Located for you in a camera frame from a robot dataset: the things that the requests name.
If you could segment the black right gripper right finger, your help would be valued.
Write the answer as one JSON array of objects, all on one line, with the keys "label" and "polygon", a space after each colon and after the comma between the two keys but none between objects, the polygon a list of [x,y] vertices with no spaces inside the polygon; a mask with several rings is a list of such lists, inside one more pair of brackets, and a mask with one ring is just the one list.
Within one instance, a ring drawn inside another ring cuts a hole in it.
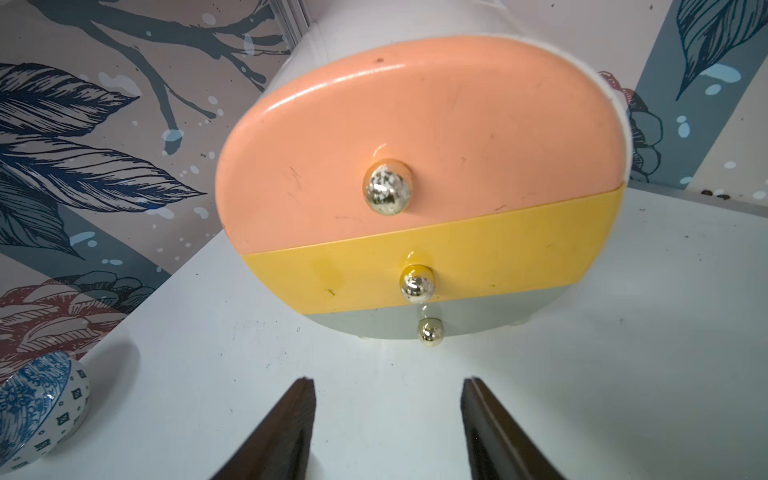
[{"label": "black right gripper right finger", "polygon": [[563,479],[480,378],[464,380],[460,409],[473,479]]}]

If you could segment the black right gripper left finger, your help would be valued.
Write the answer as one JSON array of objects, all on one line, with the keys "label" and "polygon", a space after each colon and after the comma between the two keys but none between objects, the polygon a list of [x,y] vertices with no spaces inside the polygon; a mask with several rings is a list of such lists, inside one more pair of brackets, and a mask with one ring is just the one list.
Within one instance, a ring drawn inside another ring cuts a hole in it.
[{"label": "black right gripper left finger", "polygon": [[304,479],[315,411],[314,381],[297,379],[214,477]]}]

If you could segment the orange top drawer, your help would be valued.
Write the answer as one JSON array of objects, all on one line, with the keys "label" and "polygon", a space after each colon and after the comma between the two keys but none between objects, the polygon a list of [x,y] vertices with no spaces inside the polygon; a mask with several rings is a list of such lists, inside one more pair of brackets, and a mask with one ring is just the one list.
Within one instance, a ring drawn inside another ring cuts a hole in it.
[{"label": "orange top drawer", "polygon": [[263,96],[221,151],[216,203],[242,254],[605,192],[626,120],[596,74],[496,36],[404,42]]}]

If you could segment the white round drawer cabinet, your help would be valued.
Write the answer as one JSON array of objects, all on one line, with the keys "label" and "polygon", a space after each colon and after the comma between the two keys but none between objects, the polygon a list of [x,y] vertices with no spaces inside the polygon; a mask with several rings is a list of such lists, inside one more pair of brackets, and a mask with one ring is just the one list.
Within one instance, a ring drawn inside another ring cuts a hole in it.
[{"label": "white round drawer cabinet", "polygon": [[269,95],[342,58],[387,45],[454,36],[493,36],[528,43],[571,62],[610,101],[624,135],[622,177],[630,178],[632,135],[624,102],[591,66],[552,43],[509,1],[328,1],[309,22],[291,55],[269,83]]}]

